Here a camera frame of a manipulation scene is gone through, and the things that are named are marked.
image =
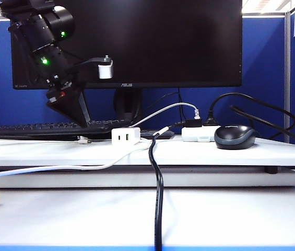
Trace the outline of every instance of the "black keyboard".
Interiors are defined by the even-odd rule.
[[[95,136],[110,133],[113,128],[127,127],[130,121],[90,121],[86,128],[73,122],[21,124],[0,127],[0,139],[9,138],[63,138],[67,136]]]

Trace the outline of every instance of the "black robotic arm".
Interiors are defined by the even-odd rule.
[[[54,1],[2,0],[2,16],[9,18],[9,32],[30,58],[41,81],[46,81],[46,105],[82,127],[90,121],[84,97],[85,83],[78,80],[79,69],[87,64],[99,67],[99,78],[112,78],[112,60],[92,58],[76,65],[68,63],[59,42],[74,33],[74,19],[68,10],[55,9]]]

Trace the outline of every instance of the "white power adapter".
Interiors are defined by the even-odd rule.
[[[140,128],[115,128],[111,130],[113,145],[134,145],[140,141]]]
[[[184,127],[182,128],[183,141],[210,142],[215,141],[215,132],[220,126]]]

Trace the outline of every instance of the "computer mouse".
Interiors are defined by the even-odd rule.
[[[215,132],[217,148],[240,150],[250,148],[256,138],[256,131],[244,125],[226,125]]]

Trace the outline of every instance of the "white cable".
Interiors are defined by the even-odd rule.
[[[162,108],[162,109],[156,111],[155,113],[152,113],[151,115],[147,116],[145,119],[142,119],[141,121],[139,121],[139,122],[137,122],[137,123],[135,123],[134,125],[131,125],[131,126],[129,126],[129,127],[136,127],[137,125],[143,123],[144,121],[146,121],[146,120],[148,120],[148,119],[154,117],[155,115],[157,115],[157,114],[159,114],[159,113],[161,113],[161,112],[163,112],[163,111],[166,111],[166,110],[168,110],[169,108],[172,108],[172,107],[174,107],[174,106],[190,106],[190,107],[192,107],[192,108],[195,109],[195,119],[200,119],[200,117],[199,117],[199,111],[198,111],[198,109],[197,109],[196,106],[194,106],[194,105],[192,105],[192,104],[189,104],[189,103],[183,103],[183,102],[181,102],[181,103],[175,103],[175,104],[172,104],[172,105],[166,106],[166,107],[164,107],[164,108]]]
[[[149,149],[149,145],[146,147],[142,147],[139,149],[134,149],[128,153],[123,154],[119,158],[113,160],[112,162],[101,165],[101,166],[69,166],[69,165],[62,165],[62,166],[39,166],[39,167],[30,167],[30,168],[23,168],[23,169],[15,169],[15,170],[9,170],[9,171],[3,171],[0,172],[1,176],[7,176],[7,175],[14,175],[14,174],[25,174],[25,173],[34,173],[34,172],[40,172],[40,171],[50,171],[50,170],[62,170],[62,169],[74,169],[74,170],[101,170],[106,169],[108,167],[113,166],[118,161],[123,159],[124,157],[128,156],[131,153],[137,152],[137,151],[144,151]]]
[[[51,144],[51,145],[68,145],[74,144],[78,145],[77,141],[46,141],[46,142],[27,142],[27,143],[7,143],[7,144],[0,144],[0,146],[15,146],[15,145],[41,145],[41,144]]]

